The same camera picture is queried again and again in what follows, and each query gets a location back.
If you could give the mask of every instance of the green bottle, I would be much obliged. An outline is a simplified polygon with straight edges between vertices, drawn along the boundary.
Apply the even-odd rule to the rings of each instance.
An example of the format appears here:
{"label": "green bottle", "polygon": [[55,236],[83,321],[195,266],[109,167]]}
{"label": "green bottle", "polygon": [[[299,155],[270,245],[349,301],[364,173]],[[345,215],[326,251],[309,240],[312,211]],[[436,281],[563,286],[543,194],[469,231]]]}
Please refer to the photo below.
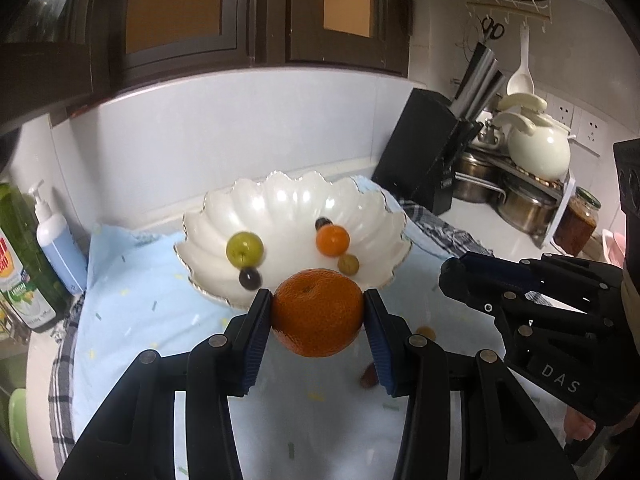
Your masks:
{"label": "green bottle", "polygon": [[0,184],[0,293],[34,332],[68,312],[71,295],[36,240],[36,220],[22,193]]}

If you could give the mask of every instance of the kitchen knife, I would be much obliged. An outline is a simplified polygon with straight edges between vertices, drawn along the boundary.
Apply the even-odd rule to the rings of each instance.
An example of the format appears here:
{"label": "kitchen knife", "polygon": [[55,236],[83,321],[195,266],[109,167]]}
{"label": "kitchen knife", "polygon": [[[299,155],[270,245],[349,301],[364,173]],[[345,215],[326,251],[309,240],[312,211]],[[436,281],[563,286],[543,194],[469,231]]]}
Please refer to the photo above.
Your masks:
{"label": "kitchen knife", "polygon": [[469,66],[469,68],[472,69],[471,75],[469,76],[465,87],[462,89],[462,92],[460,92],[459,97],[454,99],[449,106],[449,110],[457,119],[464,118],[467,115],[473,98],[479,91],[484,78],[487,76],[487,73],[491,68],[492,62],[495,60],[494,53],[491,49],[486,48],[484,45],[480,45],[479,43],[478,45],[484,48],[480,61],[478,62],[478,65],[473,68]]}
{"label": "kitchen knife", "polygon": [[466,119],[467,121],[475,120],[476,117],[478,117],[479,113],[482,111],[482,108],[481,108],[478,111],[478,113],[474,115],[476,109],[478,108],[478,105],[482,102],[482,98],[484,98],[484,94],[486,93],[486,90],[489,88],[489,85],[491,84],[497,72],[498,72],[498,61],[497,59],[494,59],[491,63],[491,66],[489,67],[489,70],[486,76],[484,77],[484,79],[482,80],[482,83],[480,84],[480,88],[478,89],[478,91],[476,92],[476,95],[474,95],[474,98],[471,101],[471,104],[469,105],[467,113],[464,116],[464,119]]}
{"label": "kitchen knife", "polygon": [[457,99],[458,97],[460,97],[460,93],[462,92],[462,89],[466,86],[466,83],[469,81],[469,78],[471,77],[471,73],[473,72],[474,68],[478,65],[478,63],[480,63],[480,58],[482,57],[482,54],[484,54],[484,51],[487,49],[487,47],[484,46],[482,43],[478,43],[478,45],[476,45],[476,49],[474,50],[474,53],[471,56],[471,61],[469,61],[469,65],[466,67],[465,75],[463,76],[462,81],[460,82],[460,86],[458,86],[458,91],[456,92],[456,96],[454,97],[454,99]]}
{"label": "kitchen knife", "polygon": [[476,108],[474,110],[471,110],[471,114],[470,114],[470,118],[469,118],[470,121],[475,121],[476,120],[478,115],[480,115],[480,112],[482,112],[482,110],[484,110],[484,108],[489,104],[489,101],[494,97],[496,92],[504,84],[504,80],[505,79],[506,79],[506,77],[499,70],[495,73],[495,75],[492,77],[489,85],[487,86],[486,90],[484,91],[484,94],[482,95],[482,97],[478,101],[478,104],[476,105]]}

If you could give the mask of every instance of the stainless steel pot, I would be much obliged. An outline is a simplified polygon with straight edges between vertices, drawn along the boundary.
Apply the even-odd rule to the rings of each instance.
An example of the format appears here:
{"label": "stainless steel pot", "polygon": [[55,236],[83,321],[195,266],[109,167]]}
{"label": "stainless steel pot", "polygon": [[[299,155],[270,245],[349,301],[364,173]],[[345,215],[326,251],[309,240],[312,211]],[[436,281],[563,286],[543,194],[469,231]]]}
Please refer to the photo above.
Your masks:
{"label": "stainless steel pot", "polygon": [[469,152],[462,154],[455,169],[456,180],[453,185],[455,198],[465,202],[484,203],[492,201],[502,191],[497,186],[500,169]]}
{"label": "stainless steel pot", "polygon": [[519,178],[505,178],[506,199],[498,203],[498,214],[517,230],[543,234],[558,208],[555,199]]}

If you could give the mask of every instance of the scissors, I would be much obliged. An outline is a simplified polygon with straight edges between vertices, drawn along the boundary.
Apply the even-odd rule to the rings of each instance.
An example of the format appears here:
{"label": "scissors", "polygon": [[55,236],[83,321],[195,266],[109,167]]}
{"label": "scissors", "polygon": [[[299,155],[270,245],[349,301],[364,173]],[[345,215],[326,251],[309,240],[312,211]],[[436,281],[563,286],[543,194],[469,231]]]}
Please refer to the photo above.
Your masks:
{"label": "scissors", "polygon": [[490,16],[485,16],[481,23],[482,31],[484,32],[482,44],[489,40],[499,40],[504,35],[504,25],[500,22],[494,22],[494,19]]}

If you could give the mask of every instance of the glass jar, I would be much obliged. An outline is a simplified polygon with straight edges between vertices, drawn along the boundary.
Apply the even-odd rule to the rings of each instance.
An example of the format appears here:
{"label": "glass jar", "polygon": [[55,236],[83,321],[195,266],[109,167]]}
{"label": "glass jar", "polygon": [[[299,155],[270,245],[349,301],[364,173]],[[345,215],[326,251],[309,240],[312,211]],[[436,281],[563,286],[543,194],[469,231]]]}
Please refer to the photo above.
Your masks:
{"label": "glass jar", "polygon": [[554,234],[554,242],[577,256],[598,224],[600,201],[582,187],[575,189]]}

